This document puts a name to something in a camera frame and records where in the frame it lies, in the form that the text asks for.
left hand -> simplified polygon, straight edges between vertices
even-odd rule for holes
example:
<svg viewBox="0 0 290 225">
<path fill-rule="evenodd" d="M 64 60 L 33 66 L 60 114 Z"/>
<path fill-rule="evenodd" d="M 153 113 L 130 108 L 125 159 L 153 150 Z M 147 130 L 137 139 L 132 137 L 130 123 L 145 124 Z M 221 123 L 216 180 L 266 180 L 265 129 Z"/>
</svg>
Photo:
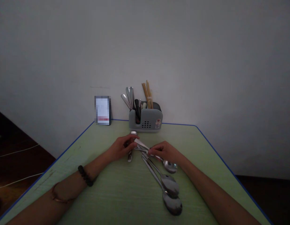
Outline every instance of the left hand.
<svg viewBox="0 0 290 225">
<path fill-rule="evenodd" d="M 116 161 L 134 149 L 137 146 L 137 143 L 134 142 L 134 138 L 139 139 L 139 137 L 134 134 L 118 137 L 116 141 L 110 146 L 110 148 L 105 152 L 109 161 Z"/>
</svg>

black bead bracelet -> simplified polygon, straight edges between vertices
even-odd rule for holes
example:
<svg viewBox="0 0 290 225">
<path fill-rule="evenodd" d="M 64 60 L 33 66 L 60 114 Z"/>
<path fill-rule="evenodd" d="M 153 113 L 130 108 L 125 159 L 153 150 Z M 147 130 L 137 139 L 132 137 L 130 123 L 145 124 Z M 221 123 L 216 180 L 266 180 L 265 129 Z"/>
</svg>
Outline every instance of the black bead bracelet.
<svg viewBox="0 0 290 225">
<path fill-rule="evenodd" d="M 81 174 L 81 176 L 83 177 L 83 179 L 85 180 L 86 184 L 89 187 L 93 186 L 94 181 L 97 179 L 97 177 L 93 181 L 91 181 L 91 179 L 89 178 L 89 176 L 84 171 L 83 166 L 81 166 L 81 165 L 78 167 L 78 171 Z"/>
</svg>

cable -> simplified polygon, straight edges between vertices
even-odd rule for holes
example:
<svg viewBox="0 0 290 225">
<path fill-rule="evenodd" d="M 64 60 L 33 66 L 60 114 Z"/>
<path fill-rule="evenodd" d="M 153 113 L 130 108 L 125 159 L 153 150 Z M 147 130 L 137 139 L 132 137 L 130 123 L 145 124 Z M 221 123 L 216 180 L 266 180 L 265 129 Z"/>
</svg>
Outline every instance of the cable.
<svg viewBox="0 0 290 225">
<path fill-rule="evenodd" d="M 37 176 L 37 175 L 40 175 L 40 174 L 43 174 L 43 173 L 35 174 L 35 175 L 30 176 L 30 177 L 34 177 L 34 176 Z M 7 184 L 7 185 L 5 185 L 5 186 L 2 186 L 2 187 L 0 187 L 0 188 L 7 187 L 8 185 L 14 184 L 14 183 L 16 183 L 16 182 L 19 182 L 19 181 L 25 180 L 25 179 L 30 178 L 30 177 L 26 177 L 26 178 L 24 178 L 24 179 L 21 179 L 21 180 L 18 180 L 18 181 L 12 182 L 12 183 Z"/>
<path fill-rule="evenodd" d="M 21 151 L 17 151 L 17 152 L 26 151 L 26 150 L 31 149 L 31 148 L 27 148 L 27 149 L 24 149 L 24 150 L 21 150 Z"/>
</svg>

green table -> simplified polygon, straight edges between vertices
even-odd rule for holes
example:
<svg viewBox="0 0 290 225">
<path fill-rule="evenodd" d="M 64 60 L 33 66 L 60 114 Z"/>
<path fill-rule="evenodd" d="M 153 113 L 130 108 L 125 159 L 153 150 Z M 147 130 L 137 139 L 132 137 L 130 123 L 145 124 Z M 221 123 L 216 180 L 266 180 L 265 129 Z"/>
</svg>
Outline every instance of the green table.
<svg viewBox="0 0 290 225">
<path fill-rule="evenodd" d="M 87 164 L 107 150 L 117 137 L 129 132 L 127 121 L 113 120 L 110 126 L 92 123 L 11 206 L 1 217 L 0 224 L 5 224 L 55 183 L 74 173 L 78 165 Z M 261 224 L 270 224 L 196 126 L 163 124 L 159 133 L 139 133 L 139 137 L 147 146 L 167 140 Z M 155 164 L 166 173 L 160 162 L 155 161 Z M 178 168 L 173 177 L 179 184 L 183 204 L 178 217 L 167 211 L 160 186 L 141 159 L 141 153 L 134 151 L 131 163 L 124 157 L 108 165 L 94 186 L 86 188 L 75 200 L 59 224 L 217 224 L 184 172 Z"/>
</svg>

chopsticks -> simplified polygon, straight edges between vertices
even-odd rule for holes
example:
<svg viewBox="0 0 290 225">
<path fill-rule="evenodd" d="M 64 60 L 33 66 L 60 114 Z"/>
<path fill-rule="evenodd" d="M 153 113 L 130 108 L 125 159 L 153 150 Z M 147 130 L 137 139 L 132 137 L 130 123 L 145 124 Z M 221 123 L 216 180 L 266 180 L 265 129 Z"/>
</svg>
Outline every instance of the chopsticks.
<svg viewBox="0 0 290 225">
<path fill-rule="evenodd" d="M 150 87 L 149 87 L 148 80 L 146 80 L 146 84 L 142 83 L 142 87 L 143 87 L 144 94 L 145 94 L 145 97 L 146 97 L 146 100 L 147 100 L 147 108 L 153 109 L 152 93 L 151 93 L 151 90 L 150 90 Z"/>
</svg>

